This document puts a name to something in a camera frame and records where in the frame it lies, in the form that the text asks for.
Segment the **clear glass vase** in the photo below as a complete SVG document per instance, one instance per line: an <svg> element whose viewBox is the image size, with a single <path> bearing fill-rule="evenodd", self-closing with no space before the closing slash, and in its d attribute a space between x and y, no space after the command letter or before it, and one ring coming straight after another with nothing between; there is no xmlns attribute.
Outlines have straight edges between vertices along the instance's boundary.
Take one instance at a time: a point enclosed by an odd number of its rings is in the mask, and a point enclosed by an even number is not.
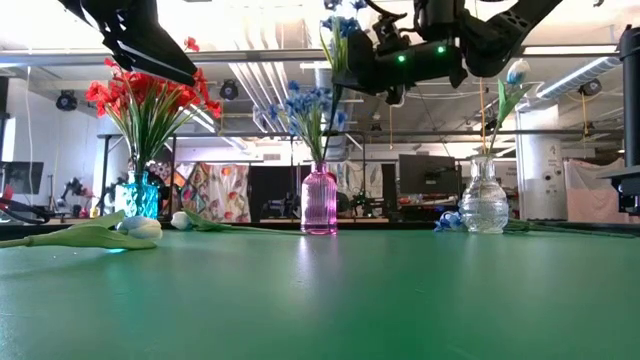
<svg viewBox="0 0 640 360"><path fill-rule="evenodd" d="M509 220L509 204L497 181L493 157L474 156L470 174L470 183L459 201L462 222L471 233L502 233Z"/></svg>

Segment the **wide white column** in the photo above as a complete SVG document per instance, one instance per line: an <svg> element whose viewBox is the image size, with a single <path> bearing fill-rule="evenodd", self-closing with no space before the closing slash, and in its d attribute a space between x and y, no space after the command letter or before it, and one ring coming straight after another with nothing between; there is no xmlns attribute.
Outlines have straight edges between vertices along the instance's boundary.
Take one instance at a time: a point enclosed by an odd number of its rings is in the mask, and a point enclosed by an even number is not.
<svg viewBox="0 0 640 360"><path fill-rule="evenodd" d="M542 134L516 136L519 212L522 220L567 220L561 141Z"/></svg>

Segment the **large dark background monitor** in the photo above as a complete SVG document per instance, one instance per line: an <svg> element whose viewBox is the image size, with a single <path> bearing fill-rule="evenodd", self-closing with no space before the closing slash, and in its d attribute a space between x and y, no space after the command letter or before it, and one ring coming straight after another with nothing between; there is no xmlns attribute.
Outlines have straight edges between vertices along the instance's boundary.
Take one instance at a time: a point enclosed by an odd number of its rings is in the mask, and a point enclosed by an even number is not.
<svg viewBox="0 0 640 360"><path fill-rule="evenodd" d="M401 194L458 195L460 172L451 157L399 155Z"/></svg>

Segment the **black table frame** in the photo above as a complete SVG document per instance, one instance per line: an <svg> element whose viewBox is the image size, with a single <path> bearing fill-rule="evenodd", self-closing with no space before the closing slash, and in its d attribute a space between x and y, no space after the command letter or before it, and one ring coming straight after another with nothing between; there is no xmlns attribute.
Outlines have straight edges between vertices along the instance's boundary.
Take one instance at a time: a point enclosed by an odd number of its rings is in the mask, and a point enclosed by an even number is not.
<svg viewBox="0 0 640 360"><path fill-rule="evenodd" d="M16 240L28 235L46 234L70 227L70 223L46 224L46 225L16 225L0 224L0 241ZM436 225L433 222L343 222L339 224L340 230L355 231L391 231L391 230L426 230L433 233ZM517 233L525 231L556 231L561 233L606 235L613 237L640 238L640 225L638 224L588 224L558 221L521 221L510 220L505 233Z"/></svg>

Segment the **small dark background monitor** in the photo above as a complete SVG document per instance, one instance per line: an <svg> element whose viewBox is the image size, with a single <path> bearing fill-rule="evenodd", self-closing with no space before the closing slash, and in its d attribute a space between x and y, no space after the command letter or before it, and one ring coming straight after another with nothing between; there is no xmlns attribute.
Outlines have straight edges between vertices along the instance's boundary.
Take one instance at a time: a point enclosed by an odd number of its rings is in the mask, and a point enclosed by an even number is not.
<svg viewBox="0 0 640 360"><path fill-rule="evenodd" d="M0 162L0 179L17 194L38 195L43 162Z"/></svg>

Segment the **blue artificial flower bunch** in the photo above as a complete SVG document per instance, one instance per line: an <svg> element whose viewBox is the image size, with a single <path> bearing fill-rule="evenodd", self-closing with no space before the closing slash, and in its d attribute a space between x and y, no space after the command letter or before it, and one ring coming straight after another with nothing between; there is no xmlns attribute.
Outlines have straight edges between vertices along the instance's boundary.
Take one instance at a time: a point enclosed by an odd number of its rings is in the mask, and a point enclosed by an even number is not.
<svg viewBox="0 0 640 360"><path fill-rule="evenodd" d="M470 232L470 229L463 223L462 216L459 212L446 211L444 212L438 221L435 222L435 232L453 231L453 232ZM500 233L526 233L526 232L555 232L555 233L571 233L582 235L594 235L603 237L615 237L615 238L636 238L636 235L594 231L594 230L582 230L571 229L559 226L541 225L534 222L509 219L506 225L498 231Z"/></svg>
<svg viewBox="0 0 640 360"><path fill-rule="evenodd" d="M301 89L296 81L288 84L288 98L283 105L271 104L270 120L281 123L309 148L314 162L324 162L330 134L344 129L347 114L338 110L333 90L326 87Z"/></svg>
<svg viewBox="0 0 640 360"><path fill-rule="evenodd" d="M320 42L331 70L331 108L327 136L322 159L326 160L332 137L341 132L346 115L339 109L345 87L339 85L336 77L348 69L348 37L359 31L357 17L345 17L338 13L343 0L323 0L324 7L331 14L320 21Z"/></svg>

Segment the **black upright post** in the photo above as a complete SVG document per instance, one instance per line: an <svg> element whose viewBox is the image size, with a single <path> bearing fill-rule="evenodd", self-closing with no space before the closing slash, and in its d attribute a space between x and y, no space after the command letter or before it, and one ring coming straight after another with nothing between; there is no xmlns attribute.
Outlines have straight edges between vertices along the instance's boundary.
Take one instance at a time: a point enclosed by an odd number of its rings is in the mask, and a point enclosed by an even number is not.
<svg viewBox="0 0 640 360"><path fill-rule="evenodd" d="M625 165L640 166L640 27L628 25L619 41L623 66Z"/></svg>

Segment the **black pipe frame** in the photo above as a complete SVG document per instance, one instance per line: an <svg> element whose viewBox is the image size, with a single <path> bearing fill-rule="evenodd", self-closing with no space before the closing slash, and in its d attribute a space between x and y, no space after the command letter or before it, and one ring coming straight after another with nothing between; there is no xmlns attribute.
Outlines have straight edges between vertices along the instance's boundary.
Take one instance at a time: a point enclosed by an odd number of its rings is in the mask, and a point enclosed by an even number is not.
<svg viewBox="0 0 640 360"><path fill-rule="evenodd" d="M348 138L354 146L358 147L362 153L359 157L363 163L367 162L366 159L366 140L368 137L368 133L364 131L325 131L323 135L327 137L328 140L331 140L333 137L346 137ZM232 146L244 151L247 148L242 148L240 146L240 140L244 138L255 138L255 139L272 139L272 138L283 138L286 141L291 142L294 138L293 134L289 132L223 132L223 133L177 133L169 136L168 141L172 143L169 149L173 149L175 147L175 142L179 139L212 139L212 138L220 138L225 142L230 143Z"/></svg>

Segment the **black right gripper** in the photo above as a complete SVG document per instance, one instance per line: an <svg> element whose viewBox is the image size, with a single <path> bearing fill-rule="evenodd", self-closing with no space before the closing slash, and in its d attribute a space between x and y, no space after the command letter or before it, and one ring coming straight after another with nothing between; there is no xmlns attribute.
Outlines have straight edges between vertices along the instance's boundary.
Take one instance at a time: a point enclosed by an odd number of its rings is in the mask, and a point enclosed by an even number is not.
<svg viewBox="0 0 640 360"><path fill-rule="evenodd" d="M387 85L359 79L376 67L376 73ZM413 86L423 80L447 77L457 88L467 77L458 47L444 43L422 43L375 59L373 42L362 30L348 37L348 70L332 75L332 83L356 92L377 95L394 91L392 85Z"/></svg>

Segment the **white flexible duct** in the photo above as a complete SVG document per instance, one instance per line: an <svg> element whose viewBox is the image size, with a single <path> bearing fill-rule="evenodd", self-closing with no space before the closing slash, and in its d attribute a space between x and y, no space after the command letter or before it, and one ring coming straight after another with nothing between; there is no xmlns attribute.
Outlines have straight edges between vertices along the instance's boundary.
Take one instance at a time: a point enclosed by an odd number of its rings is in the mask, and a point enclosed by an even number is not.
<svg viewBox="0 0 640 360"><path fill-rule="evenodd" d="M544 85L537 93L536 97L541 100L551 100L557 98L571 90L579 88L581 85L597 79L599 76L617 68L621 61L615 57L600 57L573 71L569 75L552 83Z"/></svg>

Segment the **pink ribbed glass vase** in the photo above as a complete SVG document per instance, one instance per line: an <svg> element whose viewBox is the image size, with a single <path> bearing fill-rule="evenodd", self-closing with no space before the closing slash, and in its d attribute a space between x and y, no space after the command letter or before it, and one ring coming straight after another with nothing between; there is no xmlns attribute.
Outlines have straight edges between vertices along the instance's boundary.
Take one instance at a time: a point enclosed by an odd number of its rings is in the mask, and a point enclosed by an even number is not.
<svg viewBox="0 0 640 360"><path fill-rule="evenodd" d="M302 182L301 231L310 235L337 233L337 184L326 162L313 163Z"/></svg>

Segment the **long grey ceiling light rail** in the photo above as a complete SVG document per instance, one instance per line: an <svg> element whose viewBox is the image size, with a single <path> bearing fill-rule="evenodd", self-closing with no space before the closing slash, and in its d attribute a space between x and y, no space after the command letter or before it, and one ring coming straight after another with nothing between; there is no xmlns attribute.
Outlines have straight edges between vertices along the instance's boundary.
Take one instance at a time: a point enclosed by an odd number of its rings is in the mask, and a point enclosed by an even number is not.
<svg viewBox="0 0 640 360"><path fill-rule="evenodd" d="M516 50L512 57L617 57L615 44L602 45L534 45L523 46ZM187 56L194 63L219 62L285 62L285 61L324 61L325 54L321 49L276 49L276 50L236 50L190 52ZM109 53L76 53L52 51L0 51L0 67L26 66L97 66Z"/></svg>

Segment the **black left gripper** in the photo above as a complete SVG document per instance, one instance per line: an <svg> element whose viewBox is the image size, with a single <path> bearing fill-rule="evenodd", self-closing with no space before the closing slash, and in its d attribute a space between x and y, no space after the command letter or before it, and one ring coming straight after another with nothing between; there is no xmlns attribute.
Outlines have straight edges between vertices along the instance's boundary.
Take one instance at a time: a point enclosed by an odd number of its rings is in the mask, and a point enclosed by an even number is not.
<svg viewBox="0 0 640 360"><path fill-rule="evenodd" d="M196 66L160 25L157 0L58 2L103 34L104 45L121 68L194 84Z"/></svg>

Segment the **teal glass vase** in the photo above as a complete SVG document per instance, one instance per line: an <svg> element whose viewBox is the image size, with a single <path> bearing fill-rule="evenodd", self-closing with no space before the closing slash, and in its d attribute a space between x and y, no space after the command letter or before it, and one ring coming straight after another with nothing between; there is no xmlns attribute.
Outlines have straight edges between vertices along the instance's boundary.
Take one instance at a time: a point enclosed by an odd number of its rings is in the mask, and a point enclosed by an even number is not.
<svg viewBox="0 0 640 360"><path fill-rule="evenodd" d="M150 184L147 171L130 171L128 180L115 188L116 212L123 211L126 217L143 216L156 219L158 216L158 187Z"/></svg>

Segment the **white artificial tulip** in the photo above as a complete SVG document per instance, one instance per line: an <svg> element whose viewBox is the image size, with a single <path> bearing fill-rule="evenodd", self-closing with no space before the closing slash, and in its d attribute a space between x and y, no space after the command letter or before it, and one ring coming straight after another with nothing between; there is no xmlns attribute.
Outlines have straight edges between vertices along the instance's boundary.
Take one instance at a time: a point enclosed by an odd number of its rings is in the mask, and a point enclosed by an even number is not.
<svg viewBox="0 0 640 360"><path fill-rule="evenodd" d="M126 217L123 211L118 211L48 234L0 241L0 248L65 246L144 250L155 248L155 241L161 237L159 221L144 216Z"/></svg>
<svg viewBox="0 0 640 360"><path fill-rule="evenodd" d="M295 235L295 236L302 235L302 232L300 231L256 228L256 227L249 227L249 226L237 226L237 225L213 222L213 221L204 219L197 213L194 213L187 209L185 209L184 211L179 211L174 213L171 219L171 225L180 231L194 230L194 231L200 231L200 232L220 232L220 233L250 232L250 233L284 234L284 235Z"/></svg>

